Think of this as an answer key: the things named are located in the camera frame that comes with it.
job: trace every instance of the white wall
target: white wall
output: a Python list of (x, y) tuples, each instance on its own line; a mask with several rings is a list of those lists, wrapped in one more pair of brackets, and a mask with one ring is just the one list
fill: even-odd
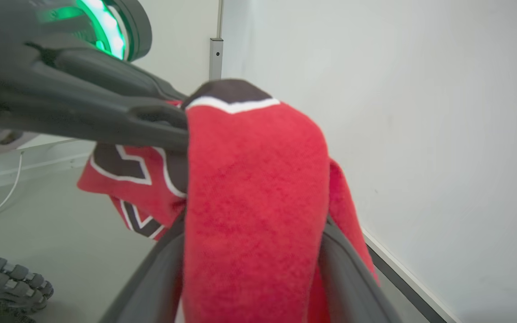
[(223, 75), (311, 116), (363, 227), (465, 323), (517, 322), (517, 2), (227, 0)]
[(217, 37), (219, 0), (140, 0), (153, 45), (136, 64), (191, 94), (209, 80), (210, 39)]

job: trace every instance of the white stripe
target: white stripe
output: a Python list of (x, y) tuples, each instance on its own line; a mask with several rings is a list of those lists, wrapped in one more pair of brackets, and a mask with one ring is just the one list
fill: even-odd
[(131, 177), (131, 176), (118, 176), (118, 175), (115, 175), (115, 174), (111, 174), (111, 173), (107, 172), (106, 170), (104, 170), (103, 168), (101, 168), (95, 162), (95, 158), (94, 158), (93, 154), (91, 155), (91, 158), (90, 158), (91, 166), (99, 174), (101, 174), (103, 176), (106, 176), (108, 178), (114, 179), (114, 180), (133, 182), (133, 183), (137, 183), (137, 184), (151, 185), (152, 181), (151, 181), (151, 178), (150, 178), (150, 174), (149, 174), (149, 172), (147, 170), (147, 167), (146, 167), (146, 164), (145, 164), (145, 160), (141, 156), (128, 155), (125, 152), (125, 149), (123, 148), (123, 146), (121, 146), (121, 145), (116, 145), (115, 147), (117, 149), (117, 152), (119, 152), (119, 155), (121, 156), (121, 159), (124, 159), (124, 160), (136, 160), (137, 162), (139, 162), (139, 165), (141, 166), (141, 170), (142, 170), (143, 174), (145, 175), (145, 178), (136, 178), (136, 177)]
[(223, 110), (226, 113), (235, 114), (239, 112), (246, 112), (251, 110), (268, 108), (269, 106), (278, 105), (280, 101), (277, 99), (269, 98), (260, 101), (248, 101), (248, 102), (234, 102), (228, 104), (223, 100), (213, 98), (211, 96), (201, 96), (191, 102), (185, 110), (188, 110), (194, 106), (211, 106), (213, 108)]
[(158, 229), (157, 229), (154, 233), (152, 233), (152, 235), (150, 235), (150, 236), (149, 236), (149, 239), (155, 239), (155, 238), (157, 237), (157, 235), (158, 235), (159, 233), (161, 233), (161, 231), (162, 231), (164, 228), (165, 228), (165, 226), (164, 226), (164, 225), (161, 225), (160, 227), (158, 227)]
[(165, 153), (165, 150), (162, 149), (162, 148), (158, 148), (158, 147), (153, 147), (153, 149), (156, 150), (157, 153), (159, 153), (159, 155), (161, 155), (161, 157), (162, 157), (162, 174), (163, 174), (163, 176), (165, 178), (166, 187), (175, 196), (180, 197), (180, 198), (186, 198), (187, 197), (187, 193), (179, 191), (178, 188), (175, 188), (173, 182), (171, 182), (171, 177), (169, 176), (169, 168), (166, 165), (166, 153)]
[(148, 216), (145, 221), (141, 221), (141, 217), (139, 217), (139, 210), (137, 210), (137, 206), (131, 204), (133, 206), (133, 211), (135, 212), (135, 219), (137, 219), (137, 224), (139, 225), (139, 229), (142, 229), (149, 223), (150, 220), (153, 219), (152, 216)]
[(131, 224), (131, 220), (129, 219), (129, 215), (127, 214), (127, 209), (125, 208), (125, 201), (119, 200), (121, 204), (121, 212), (125, 215), (125, 223), (127, 223), (127, 228), (133, 231), (133, 225)]

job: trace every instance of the metal bracket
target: metal bracket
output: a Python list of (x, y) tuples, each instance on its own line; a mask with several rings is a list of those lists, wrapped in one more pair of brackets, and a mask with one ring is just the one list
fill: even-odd
[(220, 80), (222, 72), (222, 38), (211, 38), (209, 80)]

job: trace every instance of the red fleece cloth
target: red fleece cloth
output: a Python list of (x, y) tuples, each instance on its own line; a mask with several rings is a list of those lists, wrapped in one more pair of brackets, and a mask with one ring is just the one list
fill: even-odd
[(184, 156), (152, 147), (98, 144), (78, 186), (109, 195), (127, 227), (153, 239), (188, 197), (188, 323), (329, 322), (317, 266), (327, 214), (374, 269), (318, 126), (240, 80), (205, 84), (183, 109), (188, 194), (174, 176)]

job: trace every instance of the white cable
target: white cable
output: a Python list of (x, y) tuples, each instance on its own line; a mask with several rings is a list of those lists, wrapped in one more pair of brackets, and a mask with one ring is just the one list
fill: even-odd
[(11, 188), (11, 190), (9, 191), (9, 194), (8, 196), (5, 198), (5, 200), (3, 202), (1, 202), (0, 204), (0, 208), (2, 206), (4, 206), (4, 204), (7, 203), (7, 201), (9, 200), (9, 198), (11, 197), (11, 195), (13, 194), (13, 191), (15, 190), (15, 187), (17, 186), (17, 183), (19, 182), (19, 176), (21, 175), (21, 164), (23, 163), (23, 151), (21, 152), (21, 154), (19, 155), (19, 167), (17, 167), (17, 176), (15, 177), (15, 182), (13, 183), (13, 187)]

